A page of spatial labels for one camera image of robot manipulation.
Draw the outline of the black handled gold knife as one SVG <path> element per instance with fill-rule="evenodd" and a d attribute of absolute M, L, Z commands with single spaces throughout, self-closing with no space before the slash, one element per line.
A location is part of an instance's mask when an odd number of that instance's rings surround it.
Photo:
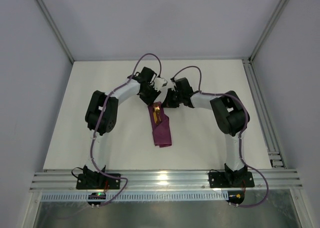
<path fill-rule="evenodd" d="M 160 111 L 158 109 L 153 110 L 153 118 L 156 125 L 161 123 Z"/>

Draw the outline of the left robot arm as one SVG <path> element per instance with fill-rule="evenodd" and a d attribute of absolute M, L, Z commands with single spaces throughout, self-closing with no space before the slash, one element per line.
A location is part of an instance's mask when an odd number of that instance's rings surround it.
<path fill-rule="evenodd" d="M 101 137 L 110 133 L 115 127 L 119 105 L 132 96 L 139 96 L 146 105 L 150 106 L 160 96 L 162 88 L 167 84 L 166 79 L 160 77 L 152 69 L 144 67 L 141 72 L 134 72 L 128 76 L 123 84 L 109 93 L 97 90 L 92 94 L 85 114 L 85 122 L 89 130 L 93 131 L 89 156 L 99 174 L 117 179 L 99 168 L 94 158 L 94 146 L 97 136 Z"/>

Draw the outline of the purple satin napkin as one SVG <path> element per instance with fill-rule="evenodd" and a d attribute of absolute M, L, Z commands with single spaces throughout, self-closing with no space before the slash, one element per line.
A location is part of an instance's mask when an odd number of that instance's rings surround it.
<path fill-rule="evenodd" d="M 160 148 L 166 148 L 172 146 L 172 136 L 171 136 L 171 130 L 170 130 L 170 119 L 165 114 L 164 108 L 161 107 L 161 102 L 155 102 L 158 103 L 160 106 L 160 117 L 161 117 L 161 123 L 159 125 L 155 124 L 154 117 L 153 117 L 153 104 L 148 106 L 148 113 L 152 128 L 152 137 L 153 137 L 153 143 L 156 147 Z"/>

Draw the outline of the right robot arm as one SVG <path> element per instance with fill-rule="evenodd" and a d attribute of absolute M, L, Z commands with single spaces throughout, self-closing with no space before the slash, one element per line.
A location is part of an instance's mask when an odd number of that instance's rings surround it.
<path fill-rule="evenodd" d="M 178 108 L 181 104 L 193 109 L 212 110 L 218 128 L 225 135 L 224 177 L 231 187 L 242 185 L 248 174 L 248 166 L 241 155 L 242 134 L 247 128 L 250 116 L 235 91 L 213 94 L 170 88 L 161 106 Z"/>

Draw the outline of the gold fork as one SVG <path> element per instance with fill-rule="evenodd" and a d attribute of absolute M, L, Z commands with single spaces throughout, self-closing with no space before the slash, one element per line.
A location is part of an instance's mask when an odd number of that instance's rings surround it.
<path fill-rule="evenodd" d="M 158 103 L 153 104 L 153 119 L 156 125 L 159 125 L 162 122 L 161 107 Z"/>

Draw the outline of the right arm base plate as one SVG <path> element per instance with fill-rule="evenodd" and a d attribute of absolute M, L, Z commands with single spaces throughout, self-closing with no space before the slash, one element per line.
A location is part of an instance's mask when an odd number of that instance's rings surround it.
<path fill-rule="evenodd" d="M 224 171 L 217 171 L 211 169 L 208 172 L 208 182 L 210 188 L 254 188 L 255 181 L 253 174 L 247 172 L 243 177 L 238 178 L 236 181 L 229 181 L 226 178 Z"/>

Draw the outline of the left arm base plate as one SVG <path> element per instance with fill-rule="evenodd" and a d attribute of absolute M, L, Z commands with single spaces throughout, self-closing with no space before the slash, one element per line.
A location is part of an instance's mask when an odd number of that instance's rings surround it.
<path fill-rule="evenodd" d="M 77 177 L 77 190 L 119 190 L 120 180 L 102 175 L 97 171 L 83 171 Z"/>

